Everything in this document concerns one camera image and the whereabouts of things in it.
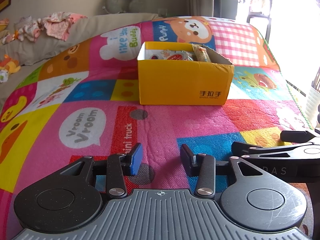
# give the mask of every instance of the blue gripper pad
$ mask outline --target blue gripper pad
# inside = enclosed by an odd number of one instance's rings
[[[130,172],[131,172],[132,176],[138,174],[138,170],[139,170],[140,164],[142,162],[142,157],[143,157],[142,144],[137,143],[135,145],[135,149],[133,149],[133,150],[134,150],[134,152],[132,154],[132,163],[130,165]]]

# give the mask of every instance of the round black disc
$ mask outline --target round black disc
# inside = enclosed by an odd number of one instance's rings
[[[275,190],[260,188],[251,191],[247,195],[247,201],[258,209],[275,210],[284,204],[284,197]]]
[[[100,193],[77,176],[50,176],[22,190],[14,211],[22,226],[43,233],[62,233],[92,220],[102,207]]]

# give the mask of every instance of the red gingham pattern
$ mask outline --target red gingham pattern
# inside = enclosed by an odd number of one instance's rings
[[[237,66],[259,66],[254,34],[249,25],[210,21],[216,50]]]

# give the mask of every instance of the colorful play mat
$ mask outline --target colorful play mat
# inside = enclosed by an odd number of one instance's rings
[[[223,106],[142,106],[136,57],[145,41],[200,43],[235,65]],[[280,143],[281,130],[308,129],[279,66],[257,29],[233,20],[173,17],[122,27],[60,53],[28,76],[0,116],[0,240],[21,231],[13,210],[25,187],[84,155],[95,160],[143,145],[133,188],[191,188],[179,147],[227,160],[233,141]],[[96,187],[104,191],[105,177]],[[301,229],[312,235],[312,205]],[[217,179],[217,192],[227,187]]]

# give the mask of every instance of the stuffed toy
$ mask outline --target stuffed toy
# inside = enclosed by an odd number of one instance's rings
[[[9,74],[16,73],[20,70],[19,61],[4,55],[4,60],[0,62],[0,70],[7,70]]]

